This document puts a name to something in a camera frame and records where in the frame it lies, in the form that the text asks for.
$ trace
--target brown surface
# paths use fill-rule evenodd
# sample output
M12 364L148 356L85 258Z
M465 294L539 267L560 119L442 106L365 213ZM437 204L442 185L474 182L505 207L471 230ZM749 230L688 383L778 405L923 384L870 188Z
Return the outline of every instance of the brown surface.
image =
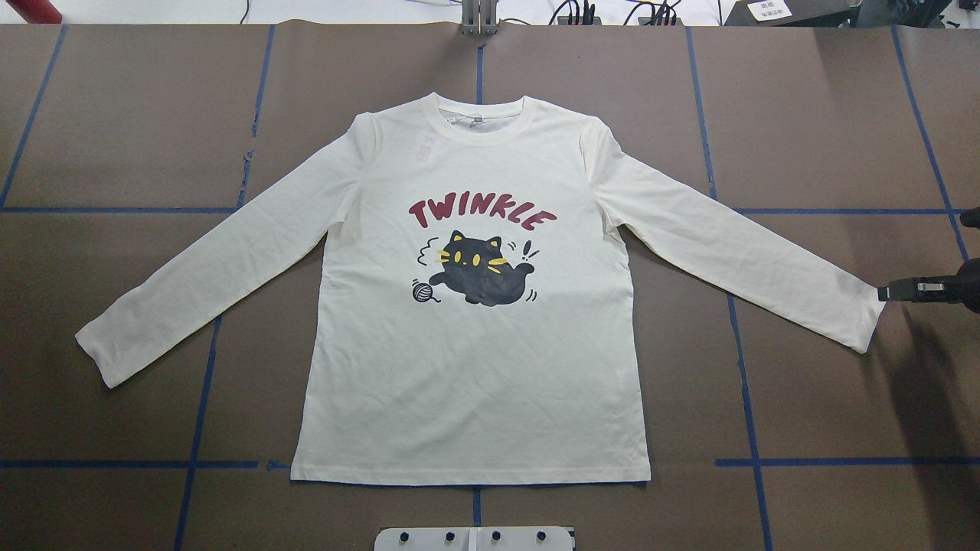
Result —
M3 177L57 30L0 27ZM943 208L889 29L691 35L723 202ZM975 107L980 78L959 59L977 34L900 35L954 206L978 206L970 178L980 125L962 114ZM764 527L773 549L976 548L976 467L847 464L980 456L980 318L959 306L889 305L859 356L736 299L749 424L725 294L628 235L649 484L483 488L475 509L470 488L297 483L267 470L291 460L298 436L320 247L223 315L206 409L214 324L105 389L74 332L226 212L58 208L233 207L248 151L252 198L361 111L433 89L474 101L484 43L484 101L527 94L600 116L627 152L709 192L683 29L504 25L487 39L458 36L451 24L288 22L275 27L253 137L268 36L258 25L69 28L0 209L0 514L12 520L0 523L3 546L169 548L185 467L236 461L246 463L194 470L184 548L368 550L383 527L477 518L574 526L579 549L762 549ZM773 151L764 159L762 145ZM752 218L872 284L951 274L961 262L944 213ZM962 235L980 254L980 231ZM807 458L835 466L779 466ZM99 463L109 460L156 467ZM93 463L71 463L83 461Z

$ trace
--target sleeve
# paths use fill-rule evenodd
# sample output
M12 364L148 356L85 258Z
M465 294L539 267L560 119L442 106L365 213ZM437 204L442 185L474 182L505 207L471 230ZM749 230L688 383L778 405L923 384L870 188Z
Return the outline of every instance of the sleeve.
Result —
M370 114L117 300L75 338L112 388L309 253L344 220L375 149Z
M874 287L629 157L598 119L580 139L587 178L612 225L626 225L689 274L867 351L884 307Z

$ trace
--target red lettering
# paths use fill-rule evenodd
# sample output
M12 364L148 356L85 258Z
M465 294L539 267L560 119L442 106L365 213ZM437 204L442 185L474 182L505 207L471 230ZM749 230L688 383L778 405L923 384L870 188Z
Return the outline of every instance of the red lettering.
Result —
M511 200L513 197L510 193L501 193L500 197L497 198L497 202L494 203L493 209L490 210L490 216L500 215L500 218L505 219L507 217L507 210L516 205L516 202Z
M534 208L534 203L524 203L519 207L517 207L516 209L513 209L511 211L511 215L507 217L507 220L513 222L514 224L520 224L520 218L518 218L518 216L526 213L527 211L533 208Z
M456 202L456 192L447 193L446 199L442 203L436 203L429 199L429 210L436 220L449 218L453 215L453 203Z
M531 218L524 221L520 226L524 229L533 230L535 224L542 224L546 220L557 220L558 217L549 213L548 211L541 211L540 213L533 215Z
M472 215L475 215L477 212L481 215L485 214L487 208L490 207L490 203L493 203L493 198L496 196L496 193L487 193L486 195L478 192L475 193L473 195L473 202L470 203L469 213Z
M417 203L412 205L411 209L409 209L409 214L416 215L416 219L418 220L418 223L422 225L422 227L428 227L428 222L425 220L424 209L425 209L425 201L424 200L418 201Z
M469 200L469 192L464 191L463 195L460 196L460 216L466 214L466 201Z

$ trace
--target white floor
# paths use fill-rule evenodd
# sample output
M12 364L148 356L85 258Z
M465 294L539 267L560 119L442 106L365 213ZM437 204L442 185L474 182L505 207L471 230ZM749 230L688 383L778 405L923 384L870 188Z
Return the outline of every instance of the white floor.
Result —
M246 0L52 0L66 23L80 24L237 24ZM980 16L956 6L944 12L945 21L960 28L980 27ZM561 0L500 0L499 18L519 18L544 25ZM460 5L450 0L251 0L248 24L272 24L291 19L319 23L429 23L461 19ZM635 4L628 0L599 0L596 15L604 25L622 25ZM734 0L722 0L727 18ZM716 0L682 0L677 13L685 25L718 25ZM646 8L637 15L647 15ZM0 24L22 23L6 3L0 3ZM636 18L631 22L636 25Z

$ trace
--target cat's face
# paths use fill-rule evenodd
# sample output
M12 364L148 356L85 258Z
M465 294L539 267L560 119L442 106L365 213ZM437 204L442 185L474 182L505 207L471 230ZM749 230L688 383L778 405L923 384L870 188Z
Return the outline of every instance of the cat's face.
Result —
M445 249L439 251L439 262L445 270L489 270L499 274L496 268L505 264L500 254L500 237L471 239L458 230L453 231Z

